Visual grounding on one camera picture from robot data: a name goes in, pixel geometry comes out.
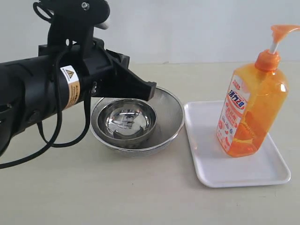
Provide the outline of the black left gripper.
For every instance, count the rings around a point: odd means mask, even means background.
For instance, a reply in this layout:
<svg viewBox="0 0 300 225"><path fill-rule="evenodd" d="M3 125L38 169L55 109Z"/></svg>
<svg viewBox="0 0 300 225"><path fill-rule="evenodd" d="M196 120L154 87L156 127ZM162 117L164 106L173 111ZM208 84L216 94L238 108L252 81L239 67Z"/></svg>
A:
<svg viewBox="0 0 300 225"><path fill-rule="evenodd" d="M85 85L97 84L98 98L136 98L149 101L157 84L146 82L129 69L130 57L104 49L94 28L107 21L106 0L39 0L34 12L50 24L47 43L38 47L39 56L54 56L70 41L67 58L77 64Z"/></svg>

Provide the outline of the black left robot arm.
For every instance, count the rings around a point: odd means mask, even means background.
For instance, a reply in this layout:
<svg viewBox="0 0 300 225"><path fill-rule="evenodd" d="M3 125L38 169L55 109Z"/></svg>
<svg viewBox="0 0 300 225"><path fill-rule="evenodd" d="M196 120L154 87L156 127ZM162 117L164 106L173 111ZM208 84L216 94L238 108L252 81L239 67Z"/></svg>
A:
<svg viewBox="0 0 300 225"><path fill-rule="evenodd" d="M45 10L50 24L47 43L38 56L0 65L0 151L26 128L56 114L55 89L62 109L88 95L137 98L148 101L156 84L129 70L130 58L105 49L93 36L105 23L110 7L105 0L40 0L35 10Z"/></svg>

